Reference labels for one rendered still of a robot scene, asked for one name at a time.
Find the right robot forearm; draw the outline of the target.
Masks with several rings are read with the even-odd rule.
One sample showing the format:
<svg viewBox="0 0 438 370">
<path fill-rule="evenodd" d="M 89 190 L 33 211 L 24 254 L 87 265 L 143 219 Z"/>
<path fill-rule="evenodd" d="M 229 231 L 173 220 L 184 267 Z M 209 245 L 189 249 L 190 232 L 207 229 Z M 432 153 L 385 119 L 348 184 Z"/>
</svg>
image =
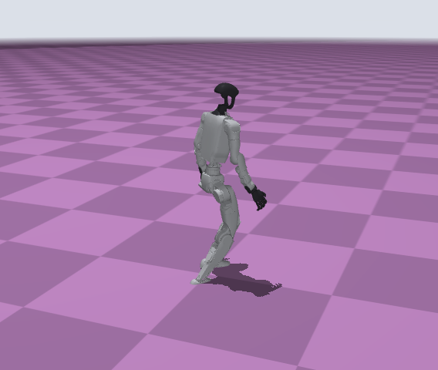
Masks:
<svg viewBox="0 0 438 370">
<path fill-rule="evenodd" d="M 255 185 L 252 182 L 251 177 L 249 176 L 249 173 L 247 171 L 244 155 L 241 153 L 238 154 L 238 166 L 236 166 L 235 170 L 238 173 L 240 181 L 244 185 L 244 187 L 247 186 L 250 190 L 253 190 Z"/>
</svg>

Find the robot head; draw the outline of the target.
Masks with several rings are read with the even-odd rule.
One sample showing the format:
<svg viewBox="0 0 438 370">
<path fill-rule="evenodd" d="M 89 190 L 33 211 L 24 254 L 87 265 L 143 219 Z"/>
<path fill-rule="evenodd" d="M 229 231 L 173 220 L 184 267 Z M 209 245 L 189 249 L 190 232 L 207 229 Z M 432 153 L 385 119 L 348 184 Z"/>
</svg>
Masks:
<svg viewBox="0 0 438 370">
<path fill-rule="evenodd" d="M 220 93 L 221 97 L 224 98 L 224 104 L 219 104 L 215 111 L 211 112 L 212 114 L 218 116 L 225 115 L 224 112 L 227 112 L 227 109 L 231 109 L 234 106 L 234 101 L 236 95 L 239 93 L 238 89 L 231 85 L 230 83 L 221 83 L 217 85 L 214 89 L 216 93 Z M 227 97 L 231 97 L 231 104 L 228 105 Z"/>
</svg>

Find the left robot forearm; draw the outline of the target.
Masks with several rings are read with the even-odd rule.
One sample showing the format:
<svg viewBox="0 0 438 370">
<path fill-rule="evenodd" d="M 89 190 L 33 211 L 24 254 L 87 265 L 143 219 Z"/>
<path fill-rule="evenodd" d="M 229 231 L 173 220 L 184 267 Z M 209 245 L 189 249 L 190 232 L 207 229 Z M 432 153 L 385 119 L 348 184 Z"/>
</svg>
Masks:
<svg viewBox="0 0 438 370">
<path fill-rule="evenodd" d="M 194 154 L 196 155 L 196 163 L 198 167 L 201 168 L 203 173 L 204 171 L 206 171 L 207 161 L 201 157 L 201 150 L 198 150 L 196 147 L 194 147 Z"/>
</svg>

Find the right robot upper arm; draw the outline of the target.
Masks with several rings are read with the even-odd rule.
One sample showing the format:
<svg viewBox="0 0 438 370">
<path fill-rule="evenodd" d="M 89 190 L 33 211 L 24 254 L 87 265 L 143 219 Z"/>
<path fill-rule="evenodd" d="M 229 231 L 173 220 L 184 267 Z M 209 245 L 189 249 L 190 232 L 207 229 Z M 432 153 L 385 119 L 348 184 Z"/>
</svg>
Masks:
<svg viewBox="0 0 438 370">
<path fill-rule="evenodd" d="M 224 120 L 224 131 L 228 136 L 228 143 L 230 149 L 230 162 L 238 165 L 238 154 L 240 149 L 240 131 L 241 126 L 239 122 L 232 119 Z"/>
</svg>

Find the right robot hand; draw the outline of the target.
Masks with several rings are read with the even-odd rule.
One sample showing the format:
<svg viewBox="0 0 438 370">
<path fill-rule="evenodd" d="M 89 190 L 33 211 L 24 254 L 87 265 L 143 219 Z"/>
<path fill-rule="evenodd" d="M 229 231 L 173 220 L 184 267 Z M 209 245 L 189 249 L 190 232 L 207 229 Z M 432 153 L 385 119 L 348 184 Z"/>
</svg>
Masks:
<svg viewBox="0 0 438 370">
<path fill-rule="evenodd" d="M 254 187 L 253 190 L 250 190 L 249 187 L 247 187 L 247 186 L 245 186 L 244 188 L 246 189 L 246 191 L 248 193 L 252 194 L 253 200 L 257 204 L 257 207 L 258 207 L 257 210 L 261 210 L 262 207 L 264 207 L 265 204 L 267 203 L 267 200 L 264 198 L 264 197 L 266 197 L 266 194 L 263 191 L 257 190 L 256 186 Z"/>
</svg>

